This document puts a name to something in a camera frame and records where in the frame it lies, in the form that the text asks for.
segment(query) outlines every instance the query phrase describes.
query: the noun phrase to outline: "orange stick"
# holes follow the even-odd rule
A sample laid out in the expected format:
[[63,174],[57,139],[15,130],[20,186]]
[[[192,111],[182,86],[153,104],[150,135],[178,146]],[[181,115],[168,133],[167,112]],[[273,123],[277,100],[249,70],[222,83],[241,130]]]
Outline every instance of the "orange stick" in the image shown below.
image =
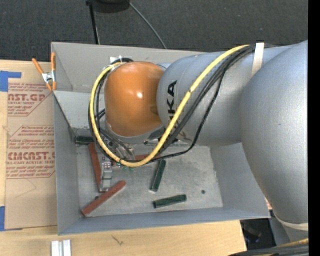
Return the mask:
[[115,193],[119,192],[124,188],[126,182],[124,180],[120,180],[116,185],[110,188],[108,191],[104,192],[101,196],[99,196],[96,200],[89,203],[85,208],[81,210],[83,216],[87,216],[97,207],[102,205],[105,201],[107,201],[110,197],[112,197]]

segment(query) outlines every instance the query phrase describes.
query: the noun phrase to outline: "yellow cable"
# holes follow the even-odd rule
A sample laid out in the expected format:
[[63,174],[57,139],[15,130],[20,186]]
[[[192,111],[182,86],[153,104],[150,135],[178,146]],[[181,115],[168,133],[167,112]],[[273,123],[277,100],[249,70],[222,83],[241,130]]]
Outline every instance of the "yellow cable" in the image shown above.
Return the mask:
[[96,121],[95,121],[95,113],[94,113],[94,101],[95,101],[95,95],[96,95],[96,90],[98,88],[99,82],[100,80],[103,78],[103,76],[109,72],[112,68],[119,66],[123,63],[118,62],[115,63],[113,65],[108,66],[106,69],[104,69],[102,71],[102,73],[98,76],[98,78],[96,79],[92,91],[91,91],[91,97],[90,97],[90,103],[89,103],[89,113],[90,113],[90,120],[92,123],[92,129],[94,132],[94,135],[99,143],[99,145],[103,148],[103,150],[116,162],[119,162],[120,164],[124,165],[124,166],[128,166],[128,167],[139,167],[139,166],[143,166],[146,163],[148,163],[152,158],[155,157],[155,155],[159,152],[159,150],[161,149],[161,147],[163,146],[163,144],[165,143],[166,139],[168,138],[170,132],[172,131],[172,129],[174,128],[176,121],[178,120],[179,116],[181,115],[187,101],[189,100],[191,94],[195,91],[195,89],[199,86],[199,84],[201,83],[201,81],[206,77],[206,75],[216,66],[218,65],[223,59],[225,59],[226,57],[228,57],[229,55],[233,54],[234,52],[240,50],[243,47],[248,46],[248,44],[246,45],[241,45],[241,46],[237,46],[235,48],[232,48],[228,51],[226,51],[225,53],[221,54],[218,58],[216,58],[209,66],[207,66],[205,68],[205,70],[198,76],[198,78],[194,81],[194,83],[192,84],[192,86],[190,87],[189,91],[184,95],[180,105],[178,106],[178,108],[175,111],[175,114],[173,116],[173,118],[171,119],[168,127],[166,128],[165,132],[163,133],[160,141],[158,142],[158,144],[156,145],[156,147],[153,149],[153,151],[143,160],[139,161],[139,162],[128,162],[125,161],[123,159],[120,159],[118,156],[116,156],[114,153],[112,153],[108,147],[105,145],[105,143],[103,142],[98,128],[96,126]]

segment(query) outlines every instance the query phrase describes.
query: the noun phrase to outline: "black cord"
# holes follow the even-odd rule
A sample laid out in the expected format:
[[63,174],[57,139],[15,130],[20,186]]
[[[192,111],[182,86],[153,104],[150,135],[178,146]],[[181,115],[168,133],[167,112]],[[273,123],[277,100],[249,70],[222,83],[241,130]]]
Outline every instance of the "black cord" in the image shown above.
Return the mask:
[[97,25],[96,25],[95,12],[94,12],[94,8],[92,6],[92,0],[86,0],[85,3],[87,6],[89,6],[89,10],[90,10],[90,17],[91,17],[91,23],[92,23],[92,28],[93,28],[95,44],[100,45],[100,39],[99,39],[98,29],[97,29]]
[[[236,55],[234,55],[232,58],[226,59],[217,69],[216,72],[214,72],[214,74],[210,77],[210,79],[207,81],[207,83],[205,84],[205,86],[202,88],[201,92],[199,93],[199,95],[197,96],[196,100],[194,101],[194,103],[192,104],[191,108],[188,110],[188,112],[186,113],[186,115],[184,116],[184,118],[182,119],[182,121],[179,123],[179,125],[176,127],[176,129],[174,130],[173,134],[166,140],[166,142],[163,144],[162,149],[160,150],[160,153],[165,151],[173,142],[174,140],[177,138],[177,136],[179,135],[179,133],[181,132],[181,130],[184,128],[184,126],[186,125],[186,123],[189,121],[189,119],[191,118],[192,114],[194,113],[194,111],[196,110],[197,106],[199,105],[199,103],[202,101],[202,99],[204,98],[204,96],[207,94],[207,92],[212,88],[212,86],[218,81],[218,79],[220,77],[223,77],[225,75],[225,72],[227,71],[227,69],[233,65],[235,62],[237,62],[239,59],[241,59],[243,56],[245,56],[246,54],[250,53],[252,50],[254,50],[256,46],[255,45],[249,45],[247,47],[244,47],[242,49],[240,49]],[[217,96],[218,96],[218,92],[220,90],[220,86],[221,86],[221,81],[215,91],[214,97],[213,97],[213,102],[216,100]]]
[[164,43],[164,41],[162,41],[161,37],[158,35],[157,31],[154,29],[154,27],[150,24],[150,22],[142,15],[142,13],[129,1],[127,0],[127,2],[129,3],[129,5],[131,6],[132,9],[134,9],[134,11],[143,19],[143,21],[150,27],[150,29],[153,31],[153,33],[155,34],[155,36],[159,39],[160,43],[162,44],[164,49],[168,49]]

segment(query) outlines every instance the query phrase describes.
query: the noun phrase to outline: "wooden surface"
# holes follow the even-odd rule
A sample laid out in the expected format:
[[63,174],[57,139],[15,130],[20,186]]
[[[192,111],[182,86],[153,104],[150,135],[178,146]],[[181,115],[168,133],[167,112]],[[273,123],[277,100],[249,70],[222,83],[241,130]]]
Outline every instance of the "wooden surface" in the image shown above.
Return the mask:
[[227,256],[246,250],[240,222],[58,236],[57,227],[0,232],[0,256],[49,256],[51,241],[71,239],[72,256]]

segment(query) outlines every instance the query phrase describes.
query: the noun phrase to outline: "white strap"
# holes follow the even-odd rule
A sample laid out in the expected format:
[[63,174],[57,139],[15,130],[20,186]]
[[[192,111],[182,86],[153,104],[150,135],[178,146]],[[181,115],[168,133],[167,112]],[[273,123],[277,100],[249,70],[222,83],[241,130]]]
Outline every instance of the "white strap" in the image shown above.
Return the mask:
[[251,70],[251,77],[254,76],[255,73],[262,67],[262,59],[264,57],[264,42],[257,42],[255,45],[253,63],[252,63],[252,70]]

